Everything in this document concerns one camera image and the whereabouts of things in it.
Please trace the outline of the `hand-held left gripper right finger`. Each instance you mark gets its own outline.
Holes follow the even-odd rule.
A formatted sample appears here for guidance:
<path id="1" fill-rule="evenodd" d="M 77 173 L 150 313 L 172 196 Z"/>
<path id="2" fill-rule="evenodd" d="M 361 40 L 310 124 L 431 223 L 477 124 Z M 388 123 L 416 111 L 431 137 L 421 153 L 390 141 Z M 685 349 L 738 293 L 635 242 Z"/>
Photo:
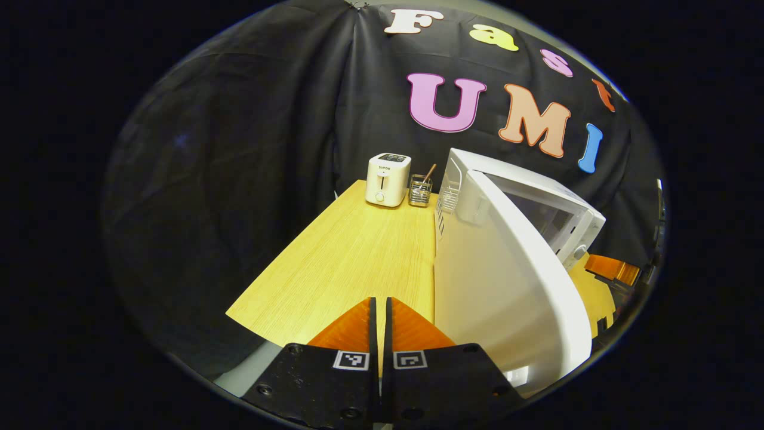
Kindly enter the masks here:
<path id="1" fill-rule="evenodd" d="M 456 345 L 417 311 L 388 297 L 382 370 L 384 423 L 488 426 L 524 403 L 480 345 Z"/>

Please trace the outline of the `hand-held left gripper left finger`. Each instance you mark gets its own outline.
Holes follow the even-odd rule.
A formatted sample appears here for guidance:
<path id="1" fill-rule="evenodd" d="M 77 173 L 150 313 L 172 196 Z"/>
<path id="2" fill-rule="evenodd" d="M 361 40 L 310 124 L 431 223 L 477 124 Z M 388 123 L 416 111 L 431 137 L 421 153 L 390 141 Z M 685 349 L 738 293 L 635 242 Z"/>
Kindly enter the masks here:
<path id="1" fill-rule="evenodd" d="M 284 346 L 243 400 L 303 430 L 374 430 L 378 365 L 377 303 L 367 297 L 309 343 Z"/>

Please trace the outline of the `white microwave oven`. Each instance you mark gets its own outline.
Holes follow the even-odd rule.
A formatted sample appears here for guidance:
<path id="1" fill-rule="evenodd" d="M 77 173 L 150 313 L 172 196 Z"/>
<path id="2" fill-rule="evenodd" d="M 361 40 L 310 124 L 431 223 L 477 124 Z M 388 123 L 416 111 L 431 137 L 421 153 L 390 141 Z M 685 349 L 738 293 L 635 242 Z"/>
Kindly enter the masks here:
<path id="1" fill-rule="evenodd" d="M 571 278 L 606 222 L 557 180 L 451 149 L 436 204 L 434 324 L 528 398 L 584 364 L 596 324 Z"/>

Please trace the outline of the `white toaster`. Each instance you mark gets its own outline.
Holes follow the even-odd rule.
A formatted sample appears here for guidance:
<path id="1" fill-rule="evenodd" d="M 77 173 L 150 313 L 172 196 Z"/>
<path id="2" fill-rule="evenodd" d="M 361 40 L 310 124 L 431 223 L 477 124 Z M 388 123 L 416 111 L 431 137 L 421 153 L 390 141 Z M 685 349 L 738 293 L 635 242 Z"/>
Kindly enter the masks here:
<path id="1" fill-rule="evenodd" d="M 406 196 L 412 158 L 383 153 L 368 161 L 366 202 L 377 206 L 398 207 Z"/>

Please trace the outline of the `black backdrop cloth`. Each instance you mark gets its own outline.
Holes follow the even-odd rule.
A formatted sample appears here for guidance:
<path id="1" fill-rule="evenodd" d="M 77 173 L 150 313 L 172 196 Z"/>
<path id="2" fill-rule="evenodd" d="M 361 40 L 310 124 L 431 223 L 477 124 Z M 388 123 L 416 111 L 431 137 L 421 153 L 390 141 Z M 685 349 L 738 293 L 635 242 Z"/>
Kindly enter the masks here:
<path id="1" fill-rule="evenodd" d="M 227 309 L 369 158 L 418 173 L 452 148 L 564 183 L 606 218 L 595 254 L 657 264 L 657 143 L 569 44 L 481 0 L 286 0 L 131 114 L 101 205 L 111 273 L 150 340 L 217 379 L 264 343 Z"/>

